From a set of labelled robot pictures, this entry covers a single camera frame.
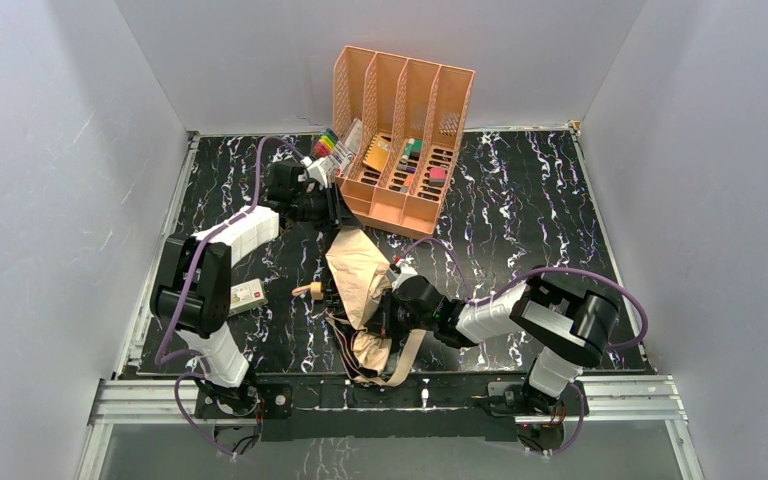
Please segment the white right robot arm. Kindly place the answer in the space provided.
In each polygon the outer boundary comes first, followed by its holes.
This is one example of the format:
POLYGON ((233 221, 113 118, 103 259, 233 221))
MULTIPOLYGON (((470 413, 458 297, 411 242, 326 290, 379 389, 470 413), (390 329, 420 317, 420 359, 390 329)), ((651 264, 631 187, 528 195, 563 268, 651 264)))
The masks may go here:
POLYGON ((432 333, 451 348, 525 332, 542 351, 521 386, 489 388, 483 406, 495 416, 551 414, 583 370, 601 363, 620 316, 612 297, 556 282, 563 271, 538 267, 499 293, 463 300, 447 297, 408 268, 397 268, 395 285, 384 291, 371 317, 371 330, 392 339, 432 333))

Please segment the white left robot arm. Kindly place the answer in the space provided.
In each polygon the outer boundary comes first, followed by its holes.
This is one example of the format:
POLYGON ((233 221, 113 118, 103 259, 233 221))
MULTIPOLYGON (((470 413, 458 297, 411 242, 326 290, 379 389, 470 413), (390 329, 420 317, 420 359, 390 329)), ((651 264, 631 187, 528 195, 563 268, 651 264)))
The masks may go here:
POLYGON ((168 323, 155 363, 194 358, 191 379, 231 415, 247 416, 261 400, 228 325, 233 267, 295 223, 320 232, 358 225, 337 186, 338 168, 330 156, 277 162, 252 204, 207 230, 164 242, 149 302, 151 314, 168 323))

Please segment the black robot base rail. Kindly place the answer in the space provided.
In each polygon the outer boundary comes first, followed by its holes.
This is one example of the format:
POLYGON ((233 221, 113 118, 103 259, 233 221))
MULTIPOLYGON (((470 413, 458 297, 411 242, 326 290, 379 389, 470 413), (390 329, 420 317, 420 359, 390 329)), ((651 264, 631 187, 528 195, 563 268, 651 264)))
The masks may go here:
POLYGON ((473 437, 555 447, 590 412, 580 382, 546 411, 527 403, 524 383, 522 372, 425 372, 397 387, 336 373, 262 374, 262 439, 473 437))

